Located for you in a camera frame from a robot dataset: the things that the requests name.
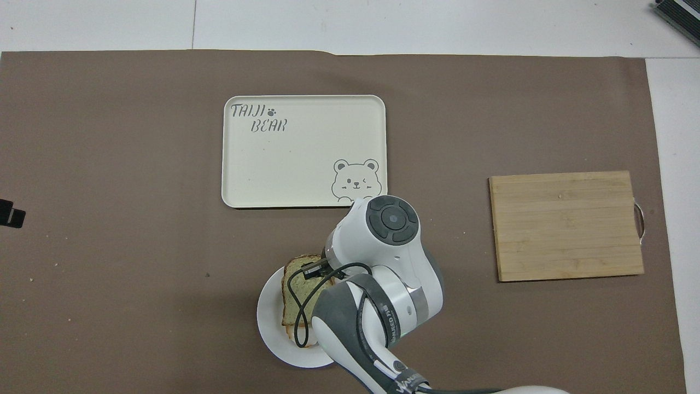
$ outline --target brown mat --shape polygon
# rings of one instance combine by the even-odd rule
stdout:
[[[345,213],[222,202],[223,104],[277,94],[384,100],[389,190],[447,287],[395,352],[433,387],[685,392],[643,60],[3,53],[0,81],[0,198],[27,211],[0,227],[0,392],[361,391],[258,335],[267,278]],[[487,178],[608,170],[644,209],[645,274],[498,283]]]

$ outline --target black cable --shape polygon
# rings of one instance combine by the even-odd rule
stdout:
[[[358,263],[358,262],[345,264],[342,267],[340,267],[338,269],[334,269],[328,275],[324,276],[323,279],[321,279],[321,281],[318,283],[318,285],[316,285],[316,287],[314,287],[314,289],[309,293],[309,295],[307,296],[307,298],[304,300],[303,303],[299,302],[297,295],[294,294],[294,290],[292,290],[292,279],[294,279],[294,277],[296,275],[299,275],[300,273],[304,272],[304,269],[298,269],[287,280],[287,288],[289,289],[289,293],[292,294],[292,298],[294,298],[294,301],[297,303],[297,306],[299,306],[299,313],[297,314],[297,320],[294,322],[294,342],[297,344],[298,347],[303,348],[309,342],[309,321],[307,319],[306,312],[304,312],[304,308],[306,308],[306,305],[309,303],[309,301],[311,301],[311,297],[314,296],[314,294],[316,294],[316,292],[318,292],[318,290],[321,288],[321,286],[323,286],[324,283],[328,282],[333,276],[335,276],[335,274],[339,273],[340,271],[342,271],[346,268],[350,268],[350,267],[361,267],[361,268],[365,269],[365,271],[367,271],[367,273],[372,275],[372,269],[367,264]],[[304,319],[304,326],[307,328],[306,337],[304,338],[304,342],[299,342],[299,320],[301,318]]]
[[[491,394],[503,391],[500,388],[476,388],[473,390],[435,390],[434,388],[418,387],[416,391],[425,394]]]
[[[370,361],[375,362],[379,361],[383,366],[385,366],[387,369],[391,370],[391,367],[389,367],[384,360],[382,360],[370,347],[370,344],[368,343],[364,330],[362,328],[362,314],[364,313],[365,309],[365,300],[369,300],[370,304],[374,307],[374,311],[377,315],[379,315],[379,309],[377,308],[377,305],[375,304],[375,301],[372,299],[372,297],[369,296],[367,293],[367,290],[362,289],[362,297],[360,298],[360,305],[357,308],[357,317],[355,320],[355,325],[357,326],[357,337],[360,339],[360,344],[362,345],[362,352],[367,356]]]

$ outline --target white table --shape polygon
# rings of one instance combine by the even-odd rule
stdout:
[[[700,48],[651,1],[0,3],[0,50],[270,49],[647,58],[688,393],[700,393]]]

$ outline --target white round plate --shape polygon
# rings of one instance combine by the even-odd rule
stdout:
[[[316,343],[313,330],[309,329],[309,348],[298,347],[287,336],[282,326],[282,276],[284,267],[275,272],[265,283],[258,299],[258,330],[267,348],[280,360],[301,368],[318,368],[333,362]],[[304,337],[303,329],[299,336]]]

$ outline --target black object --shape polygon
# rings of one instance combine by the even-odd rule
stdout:
[[[418,234],[418,215],[411,205],[394,196],[380,196],[370,201],[367,227],[383,243],[405,245]]]
[[[304,279],[309,280],[311,278],[322,278],[333,271],[333,268],[330,267],[328,260],[322,257],[316,262],[302,265],[302,270],[304,271]]]
[[[0,200],[0,226],[21,229],[27,213],[23,210],[13,209],[12,205],[12,201]]]
[[[700,0],[656,0],[659,16],[700,46]]]

